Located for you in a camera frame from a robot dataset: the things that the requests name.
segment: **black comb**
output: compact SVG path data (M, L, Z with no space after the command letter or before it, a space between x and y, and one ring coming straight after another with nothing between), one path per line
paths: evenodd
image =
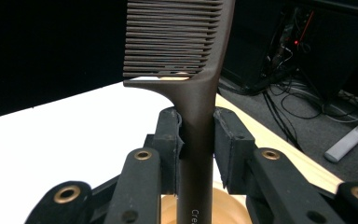
M213 112L233 0L129 0L124 86L158 92L182 116L177 223L212 223Z

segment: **comb teeth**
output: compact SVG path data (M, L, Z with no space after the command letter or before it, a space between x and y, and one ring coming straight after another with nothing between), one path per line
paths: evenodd
M129 0L124 77L193 77L208 60L221 0Z

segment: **white table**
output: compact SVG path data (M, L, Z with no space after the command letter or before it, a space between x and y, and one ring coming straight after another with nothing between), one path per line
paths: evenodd
M259 147L282 151L310 183L336 191L339 178L224 98L217 96L216 105L234 111ZM119 175L127 154L143 146L169 106L157 93L118 83L0 117L0 223L23 223L62 182L95 188ZM220 181L218 172L213 180Z

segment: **white surface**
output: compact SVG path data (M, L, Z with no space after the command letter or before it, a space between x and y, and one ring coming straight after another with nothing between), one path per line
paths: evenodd
M164 97L122 83L0 117L0 223L24 223L54 186L95 188L154 133Z

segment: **beige bowl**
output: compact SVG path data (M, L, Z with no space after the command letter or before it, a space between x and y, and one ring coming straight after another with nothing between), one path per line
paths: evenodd
M161 198L161 224L174 223L176 223L176 198L172 195L164 195ZM212 223L252 223L246 209L245 197L229 195L221 183L213 182Z

